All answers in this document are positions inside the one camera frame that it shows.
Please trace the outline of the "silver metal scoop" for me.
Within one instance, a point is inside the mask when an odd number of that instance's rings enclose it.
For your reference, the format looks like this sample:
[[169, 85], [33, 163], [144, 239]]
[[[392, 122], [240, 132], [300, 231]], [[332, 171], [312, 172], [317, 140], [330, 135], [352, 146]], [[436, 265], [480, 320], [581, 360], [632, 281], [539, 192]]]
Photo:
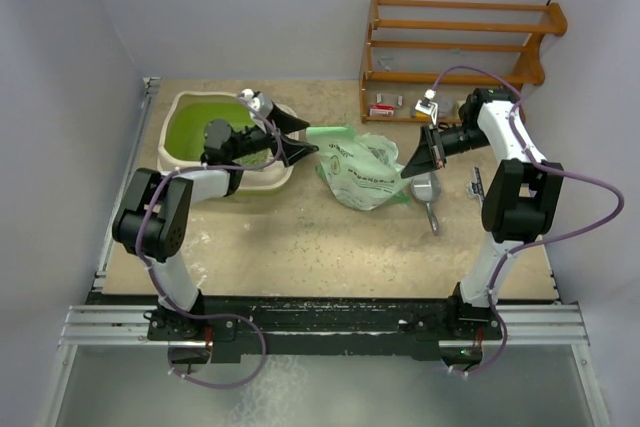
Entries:
[[434, 172], [417, 175], [411, 179], [411, 192], [414, 198], [425, 204], [432, 234], [439, 235], [439, 222], [434, 211], [434, 204], [441, 194], [441, 184]]

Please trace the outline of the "black white bag sealing strip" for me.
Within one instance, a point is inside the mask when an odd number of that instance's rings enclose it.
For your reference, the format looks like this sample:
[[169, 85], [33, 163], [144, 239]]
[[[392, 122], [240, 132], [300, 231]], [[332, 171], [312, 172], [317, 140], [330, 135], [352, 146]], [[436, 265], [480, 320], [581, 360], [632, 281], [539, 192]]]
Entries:
[[469, 184], [467, 185], [467, 194], [470, 198], [476, 198], [480, 202], [484, 201], [484, 198], [485, 198], [484, 185], [481, 177], [481, 172], [478, 167], [472, 168], [472, 178]]

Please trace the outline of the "green cat litter bag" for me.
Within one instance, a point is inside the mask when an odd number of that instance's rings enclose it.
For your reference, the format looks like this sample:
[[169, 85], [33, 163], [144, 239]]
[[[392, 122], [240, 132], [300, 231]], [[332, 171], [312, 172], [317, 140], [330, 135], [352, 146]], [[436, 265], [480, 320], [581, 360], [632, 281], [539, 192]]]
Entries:
[[316, 174], [342, 205], [371, 211], [409, 203], [409, 181], [401, 177], [404, 166], [393, 141], [347, 126], [310, 127], [306, 139], [318, 147]]

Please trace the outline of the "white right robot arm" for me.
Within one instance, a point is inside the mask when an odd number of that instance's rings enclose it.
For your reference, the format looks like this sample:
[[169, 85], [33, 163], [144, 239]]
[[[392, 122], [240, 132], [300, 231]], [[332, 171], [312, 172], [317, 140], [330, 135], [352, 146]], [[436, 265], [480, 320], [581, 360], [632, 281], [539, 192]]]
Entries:
[[443, 168], [453, 155], [486, 146], [497, 161], [481, 205], [485, 240], [470, 272], [456, 286], [461, 304], [444, 316], [446, 330], [456, 338], [467, 338], [479, 328], [476, 309], [496, 305], [520, 252], [550, 230], [556, 212], [562, 165], [527, 145], [531, 138], [516, 101], [504, 90], [475, 89], [459, 109], [459, 126], [421, 128], [418, 147], [401, 172], [413, 179]]

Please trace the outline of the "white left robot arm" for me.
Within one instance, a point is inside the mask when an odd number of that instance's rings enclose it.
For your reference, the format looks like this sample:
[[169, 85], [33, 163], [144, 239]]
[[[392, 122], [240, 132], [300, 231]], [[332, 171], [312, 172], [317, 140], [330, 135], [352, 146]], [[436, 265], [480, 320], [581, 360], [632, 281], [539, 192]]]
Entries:
[[113, 240], [144, 265], [158, 305], [173, 312], [171, 328], [184, 339], [201, 335], [210, 318], [182, 254], [191, 207], [234, 195], [246, 172], [276, 162], [291, 167], [318, 151], [289, 137], [309, 128], [309, 122], [259, 95], [241, 104], [251, 127], [236, 130], [225, 119], [213, 119], [203, 130], [198, 165], [167, 172], [137, 169], [112, 222]]

